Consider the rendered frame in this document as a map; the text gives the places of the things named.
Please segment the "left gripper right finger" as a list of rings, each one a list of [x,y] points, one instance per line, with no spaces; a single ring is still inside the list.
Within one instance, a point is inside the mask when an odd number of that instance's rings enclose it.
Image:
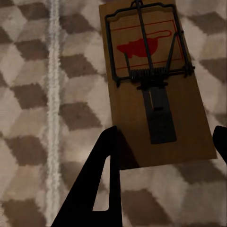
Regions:
[[[222,126],[216,126],[212,138],[215,149],[218,150],[218,152],[227,164],[227,128]]]

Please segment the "mousetrap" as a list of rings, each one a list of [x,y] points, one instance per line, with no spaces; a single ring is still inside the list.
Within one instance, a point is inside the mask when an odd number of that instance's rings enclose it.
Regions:
[[[99,14],[119,170],[218,158],[175,0]]]

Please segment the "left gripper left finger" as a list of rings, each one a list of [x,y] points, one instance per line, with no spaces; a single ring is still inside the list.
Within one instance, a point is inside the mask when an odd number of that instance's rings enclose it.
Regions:
[[[110,156],[109,210],[93,211],[108,156]],[[117,126],[100,134],[51,227],[122,227]]]

